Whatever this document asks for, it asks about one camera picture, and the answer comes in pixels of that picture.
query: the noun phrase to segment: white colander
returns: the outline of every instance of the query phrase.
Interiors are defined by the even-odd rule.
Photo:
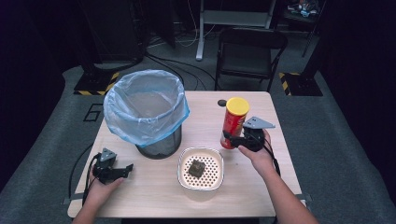
[[[205,163],[201,177],[189,174],[192,162]],[[195,201],[207,201],[215,196],[224,177],[224,161],[215,149],[205,147],[190,147],[180,155],[177,167],[177,178],[185,194]]]

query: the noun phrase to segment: forearm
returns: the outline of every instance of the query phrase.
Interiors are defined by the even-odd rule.
[[[87,202],[79,210],[78,214],[73,220],[73,224],[90,224],[95,221],[96,213],[99,207],[94,205],[89,205]]]
[[[318,223],[275,170],[262,173],[279,223]]]

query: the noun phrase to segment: gray carpet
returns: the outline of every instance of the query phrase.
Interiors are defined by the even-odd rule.
[[[281,57],[278,72],[302,72],[317,40],[302,58],[304,35],[288,34],[288,38],[290,42]],[[205,42],[204,59],[201,62],[195,61],[196,46],[197,42],[190,47],[177,44],[176,49],[159,45],[148,48],[148,52],[194,64],[214,76],[216,39]],[[103,67],[119,65],[109,63]],[[196,87],[197,79],[194,76],[177,70],[183,76],[185,90],[214,89],[213,78],[207,74],[185,65],[179,66],[205,84],[198,82]],[[168,70],[145,58],[137,66],[122,71],[120,76],[145,69]],[[74,95],[73,88],[81,75],[80,67],[64,72],[66,86],[62,99],[0,194],[0,223],[71,222],[67,205],[61,204],[67,196],[69,174],[80,153],[94,141],[103,118],[103,113],[100,113],[97,121],[83,121],[91,105],[101,104],[104,96]],[[323,92],[322,97],[287,96],[277,75],[271,89],[302,190],[314,200],[310,209],[321,223],[396,223],[396,209],[379,172],[369,162],[348,128],[320,73],[316,74],[315,80]],[[266,84],[265,81],[259,85],[254,79],[241,78],[222,78],[220,82],[223,90],[240,91],[263,91]],[[88,154],[84,155],[78,163],[73,177],[73,190],[87,157]],[[271,220],[262,218],[261,222],[270,223]],[[120,220],[98,218],[97,223],[120,223]]]

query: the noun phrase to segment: trash bag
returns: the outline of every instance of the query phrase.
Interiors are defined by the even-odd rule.
[[[190,114],[179,78],[162,70],[122,77],[108,91],[104,111],[112,133],[141,147],[172,134]]]

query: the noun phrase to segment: chair leg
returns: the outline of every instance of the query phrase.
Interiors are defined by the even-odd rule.
[[[272,85],[272,81],[274,80],[274,76],[272,76],[271,78],[270,78],[270,81],[268,82],[268,86],[267,86],[267,92],[270,92],[270,90],[271,90],[271,85]]]
[[[219,80],[219,74],[216,72],[216,77],[215,77],[215,91],[218,90],[218,80]]]

